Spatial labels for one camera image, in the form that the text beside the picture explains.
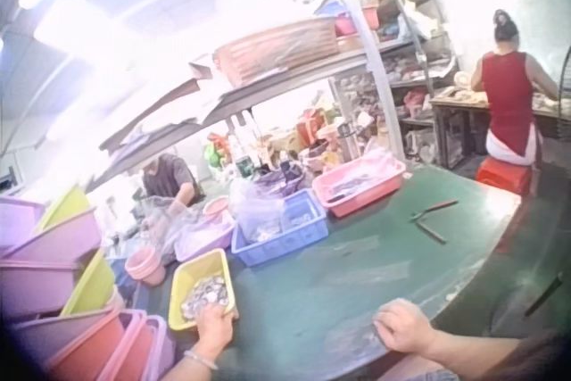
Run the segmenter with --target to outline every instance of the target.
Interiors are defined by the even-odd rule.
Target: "green table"
[[[409,299],[430,319],[482,268],[519,197],[434,167],[410,167],[401,190],[344,219],[330,219],[318,244],[248,269],[229,257],[240,320],[216,379],[333,379],[387,350],[371,324],[378,307]],[[409,222],[412,212],[458,199],[426,224],[441,245]],[[149,312],[168,317],[171,273],[151,292]],[[181,348],[195,341],[177,335]]]

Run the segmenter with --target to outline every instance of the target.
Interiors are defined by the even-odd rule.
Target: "hair bun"
[[[496,27],[505,26],[509,22],[511,22],[511,17],[503,9],[497,10],[493,15],[493,23],[496,25]]]

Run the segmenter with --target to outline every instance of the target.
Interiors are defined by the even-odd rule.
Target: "hand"
[[[404,299],[383,305],[373,323],[385,346],[396,352],[422,355],[437,334],[422,310]]]
[[[217,303],[206,305],[196,317],[198,343],[193,351],[200,356],[215,361],[232,340],[233,312],[224,314],[225,307]]]

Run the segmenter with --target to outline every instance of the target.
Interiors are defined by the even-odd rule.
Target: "metal tool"
[[[427,225],[425,225],[424,223],[422,223],[421,220],[416,220],[415,224],[417,225],[418,229],[420,229],[421,231],[423,231],[425,234],[427,234],[428,236],[430,236],[432,239],[434,239],[438,244],[442,244],[445,245],[447,243],[447,241],[438,233],[434,232],[431,228],[429,228]]]
[[[446,207],[451,207],[452,205],[456,205],[456,204],[458,204],[458,200],[450,200],[450,201],[445,201],[444,203],[439,203],[437,205],[433,205],[432,207],[428,207],[426,210],[423,210],[420,213],[413,214],[410,217],[410,221],[416,222],[417,220],[419,220],[420,218],[423,218],[426,214],[428,214],[432,211],[445,209]]]

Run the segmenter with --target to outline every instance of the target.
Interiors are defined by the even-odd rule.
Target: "yellow plastic basin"
[[[80,214],[89,207],[89,200],[85,193],[79,186],[75,185],[61,198],[50,204],[36,226],[36,233],[43,232],[45,229]]]
[[[115,274],[103,257],[103,251],[98,250],[87,264],[60,316],[101,310],[112,296],[114,284]]]
[[[228,290],[228,305],[226,313],[232,311],[236,305],[234,288],[228,269],[226,254],[221,249],[214,249],[198,258],[185,262],[175,271],[170,291],[169,326],[172,330],[184,330],[196,326],[194,321],[187,321],[182,317],[180,305],[188,296],[188,292],[201,278],[216,275],[224,276],[226,289]]]

